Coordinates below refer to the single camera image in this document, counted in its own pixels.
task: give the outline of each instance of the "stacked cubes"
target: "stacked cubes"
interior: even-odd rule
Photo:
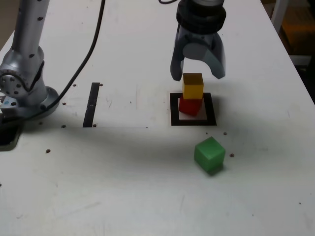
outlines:
[[[183,96],[180,98],[179,111],[196,116],[203,99],[203,79],[201,73],[183,74]]]

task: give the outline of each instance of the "black cable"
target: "black cable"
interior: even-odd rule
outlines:
[[[177,0],[171,0],[171,1],[158,0],[158,1],[159,1],[159,3],[161,3],[161,4],[171,4],[171,3],[173,3],[173,2],[176,2]]]
[[[34,119],[46,112],[48,112],[50,109],[52,109],[54,106],[56,106],[60,100],[64,97],[64,95],[68,92],[69,88],[71,87],[71,85],[74,83],[74,81],[77,79],[78,75],[80,74],[80,72],[82,71],[82,69],[84,68],[84,66],[87,64],[87,62],[89,61],[94,48],[96,46],[97,43],[97,39],[98,39],[98,35],[99,35],[99,31],[100,31],[100,27],[102,24],[102,19],[103,19],[103,14],[104,14],[104,8],[105,8],[105,1],[106,0],[102,0],[101,5],[100,5],[100,10],[99,10],[99,16],[98,16],[98,21],[97,21],[97,26],[96,26],[96,30],[95,30],[95,34],[94,34],[94,38],[93,38],[93,42],[92,45],[90,47],[90,50],[88,52],[88,54],[86,55],[86,57],[84,58],[83,62],[81,63],[81,65],[79,66],[79,68],[77,69],[77,71],[74,73],[74,75],[72,76],[71,80],[69,81],[69,83],[67,84],[67,86],[64,88],[64,90],[62,91],[62,93],[58,96],[58,98],[52,103],[50,104],[47,108],[45,108],[43,111],[32,115],[30,117],[27,118],[22,118],[22,119],[18,119],[15,121],[10,121],[8,123],[4,123],[2,125],[0,125],[0,130],[6,130],[8,128],[11,128],[13,126],[16,125],[20,125],[21,123],[24,123],[25,121],[28,121],[30,119]]]

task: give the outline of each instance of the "yellow cube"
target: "yellow cube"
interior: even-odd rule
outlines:
[[[201,73],[183,74],[184,99],[202,99],[203,79]]]

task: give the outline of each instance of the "cube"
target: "cube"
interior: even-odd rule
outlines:
[[[195,161],[210,174],[223,167],[224,156],[225,149],[213,137],[202,141],[195,147]]]
[[[202,99],[184,99],[183,96],[179,99],[179,111],[193,117],[198,114],[201,105]]]
[[[184,99],[202,99],[203,79],[201,73],[183,74]]]

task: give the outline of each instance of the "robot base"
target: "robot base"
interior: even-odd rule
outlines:
[[[46,89],[48,93],[47,98],[42,103],[33,107],[19,107],[18,101],[16,99],[7,96],[1,105],[3,121],[6,122],[17,118],[27,118],[41,112],[43,106],[48,107],[58,98],[58,93],[51,87],[46,87]],[[59,103],[35,119],[40,119],[50,115],[52,112],[54,112],[58,105]]]

